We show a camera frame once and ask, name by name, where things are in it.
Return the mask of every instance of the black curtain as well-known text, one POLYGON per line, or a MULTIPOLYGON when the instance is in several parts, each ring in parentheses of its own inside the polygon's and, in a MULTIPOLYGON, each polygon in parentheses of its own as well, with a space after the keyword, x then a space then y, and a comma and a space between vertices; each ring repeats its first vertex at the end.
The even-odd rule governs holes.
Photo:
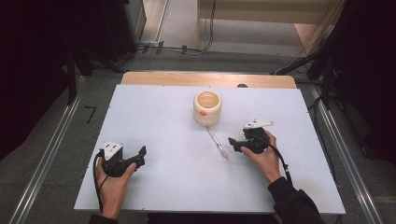
POLYGON ((396 164, 396 3, 349 0, 345 11, 352 5, 332 48, 334 87, 373 129, 362 142, 396 164))
POLYGON ((2 1, 0 160, 23 143, 67 88, 62 19, 54 1, 2 1))

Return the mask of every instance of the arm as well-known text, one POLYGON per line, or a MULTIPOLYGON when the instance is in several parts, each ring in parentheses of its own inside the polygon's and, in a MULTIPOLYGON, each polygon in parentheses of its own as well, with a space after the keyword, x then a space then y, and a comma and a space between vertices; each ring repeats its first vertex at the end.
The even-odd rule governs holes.
MULTIPOLYGON (((268 131, 265 132, 268 134, 270 144, 276 147, 276 138, 268 131)), ((311 198, 302 190, 297 191, 285 177, 280 175, 279 158, 271 147, 261 154, 255 154, 247 147, 241 149, 256 163, 267 180, 268 189, 276 202, 274 209, 282 219, 282 223, 324 223, 311 198)))
POLYGON ((102 216, 92 215, 90 223, 118 223, 121 206, 125 198, 128 180, 134 173, 136 163, 132 163, 121 177, 107 176, 102 168, 102 157, 96 166, 96 175, 103 201, 102 216))

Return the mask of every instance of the power cord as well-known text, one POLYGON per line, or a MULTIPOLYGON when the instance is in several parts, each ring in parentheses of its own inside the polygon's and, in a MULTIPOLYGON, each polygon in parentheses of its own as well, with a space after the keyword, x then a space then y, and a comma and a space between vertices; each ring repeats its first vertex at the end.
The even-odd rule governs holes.
MULTIPOLYGON (((329 8, 330 8, 330 3, 331 3, 331 2, 332 2, 332 0, 329 2, 329 5, 327 5, 327 9, 326 9, 325 15, 322 17, 322 19, 320 20, 319 24, 315 27, 315 29, 314 29, 314 31, 312 32, 312 35, 311 35, 311 37, 309 38, 309 40, 307 41, 307 43, 312 39, 314 33, 316 32, 316 30, 318 29, 318 27, 320 26, 320 24, 323 22, 324 18, 325 18, 325 17, 327 16, 327 14, 329 13, 329 8)), ((335 8, 334 12, 333 12, 332 15, 330 16, 329 20, 328 20, 327 23, 326 23, 326 27, 327 27, 327 26, 329 25, 329 23, 332 21, 332 17, 335 15, 335 12, 336 12, 336 11, 338 10, 338 8, 341 6, 341 2, 342 2, 342 1, 340 1, 340 2, 338 3, 338 5, 337 5, 337 7, 335 8)), ((280 71, 280 70, 282 70, 282 69, 284 69, 284 68, 286 68, 286 67, 292 65, 292 64, 295 63, 298 59, 300 59, 300 58, 306 58, 306 57, 300 57, 300 55, 302 55, 303 52, 306 51, 306 50, 307 50, 308 48, 310 48, 311 46, 317 44, 318 41, 319 41, 319 38, 318 38, 316 41, 314 41, 312 44, 310 44, 310 45, 304 47, 300 52, 298 52, 294 57, 292 57, 292 58, 289 60, 289 62, 287 63, 287 65, 285 65, 285 66, 283 66, 283 67, 277 69, 277 70, 275 71, 275 73, 274 73, 274 76, 276 76, 276 73, 277 73, 278 71, 280 71)))
POLYGON ((280 154, 279 150, 278 150, 276 147, 274 147, 273 145, 271 145, 267 139, 262 138, 262 137, 260 137, 260 136, 257 136, 256 134, 253 134, 252 136, 253 136, 253 137, 256 137, 256 138, 258 138, 258 139, 260 139, 260 140, 262 140, 262 141, 265 142, 271 149, 274 150, 275 154, 279 157, 280 161, 282 162, 282 166, 283 166, 283 169, 284 169, 284 171, 285 171, 286 178, 287 178, 288 181, 291 183, 291 185, 293 185, 293 182, 291 181, 291 175, 290 175, 290 171, 289 171, 289 166, 288 166, 288 165, 285 163, 285 161, 283 160, 283 157, 282 157, 282 155, 280 154))
MULTIPOLYGON (((317 113, 318 113, 318 104, 319 104, 321 99, 322 99, 322 96, 319 96, 317 99, 315 99, 314 103, 311 106, 308 107, 308 110, 311 109, 311 108, 314 109, 314 128, 317 131, 317 134, 319 135, 320 141, 321 141, 322 146, 323 146, 323 151, 325 152, 326 158, 327 158, 327 160, 328 160, 328 162, 330 164, 330 169, 331 169, 331 172, 332 172, 332 179, 334 180, 337 188, 339 188, 341 185, 337 181, 334 165, 332 163, 332 158, 330 157, 330 153, 329 153, 329 151, 328 151, 328 149, 327 149, 327 147, 326 147, 326 145, 324 143, 323 135, 322 135, 322 133, 320 131, 320 128, 318 126, 318 115, 317 115, 317 113)), ((337 216, 337 219, 335 220, 335 224, 338 224, 338 223, 339 224, 343 223, 342 215, 338 215, 337 216)))
MULTIPOLYGON (((182 54, 191 54, 191 55, 196 55, 196 54, 202 54, 206 51, 208 51, 210 49, 210 47, 212 46, 213 43, 213 21, 215 19, 215 12, 216 12, 216 0, 213 1, 213 5, 212 5, 212 12, 211 12, 211 16, 210 16, 210 25, 209 25, 209 42, 207 43, 207 45, 205 46, 204 49, 187 49, 187 48, 172 48, 172 47, 161 47, 161 49, 164 50, 172 50, 172 51, 176 51, 182 54)), ((148 46, 147 44, 143 44, 140 45, 142 47, 144 47, 145 50, 149 50, 149 49, 158 49, 158 46, 148 46)))
POLYGON ((110 176, 110 173, 106 176, 106 178, 103 180, 103 182, 101 183, 100 187, 98 186, 98 178, 96 175, 96 161, 99 157, 103 157, 104 156, 104 152, 102 150, 100 150, 98 152, 98 154, 96 154, 95 159, 93 159, 93 166, 92 166, 92 173, 93 173, 93 183, 95 185, 95 190, 96 190, 96 196, 98 197, 98 202, 99 202, 99 209, 100 212, 103 212, 103 202, 102 202, 102 198, 100 196, 100 190, 103 186, 103 184, 105 183, 105 181, 108 179, 108 177, 110 176))

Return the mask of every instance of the hand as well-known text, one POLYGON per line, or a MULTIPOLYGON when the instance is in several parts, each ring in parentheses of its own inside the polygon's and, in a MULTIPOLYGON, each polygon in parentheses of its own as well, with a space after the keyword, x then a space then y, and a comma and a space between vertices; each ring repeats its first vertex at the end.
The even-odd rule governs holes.
POLYGON ((107 174, 102 167, 102 157, 99 157, 98 165, 96 166, 96 176, 98 186, 105 181, 100 189, 100 194, 103 201, 102 217, 118 219, 123 200, 125 198, 126 187, 128 180, 136 169, 136 163, 132 163, 120 177, 107 177, 107 174))
MULTIPOLYGON (((270 132, 265 132, 269 137, 270 144, 276 147, 276 138, 270 132)), ((260 154, 255 154, 247 147, 241 147, 241 150, 256 163, 268 184, 272 184, 280 178, 279 158, 271 147, 268 147, 260 154)))

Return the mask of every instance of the black sleeve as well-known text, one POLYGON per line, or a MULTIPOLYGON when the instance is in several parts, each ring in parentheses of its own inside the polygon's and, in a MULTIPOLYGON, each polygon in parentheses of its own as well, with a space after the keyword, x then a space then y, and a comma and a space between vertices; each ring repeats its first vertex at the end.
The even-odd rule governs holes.
POLYGON ((107 217, 98 216, 95 214, 91 215, 90 224, 118 224, 119 221, 107 217))
POLYGON ((324 223, 312 199, 303 190, 297 191, 285 177, 268 186, 268 190, 274 197, 274 209, 283 224, 324 223))

